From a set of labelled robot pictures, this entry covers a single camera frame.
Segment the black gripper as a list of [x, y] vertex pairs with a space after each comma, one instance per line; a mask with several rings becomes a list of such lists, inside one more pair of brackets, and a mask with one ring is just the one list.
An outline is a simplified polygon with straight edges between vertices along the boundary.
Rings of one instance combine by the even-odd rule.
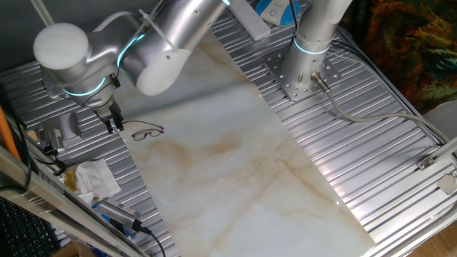
[[102, 107], [95, 108], [94, 112], [101, 121], [106, 124], [109, 134], [115, 133], [116, 129], [119, 131], [124, 130], [124, 118], [122, 117], [121, 109], [115, 101], [108, 102]]

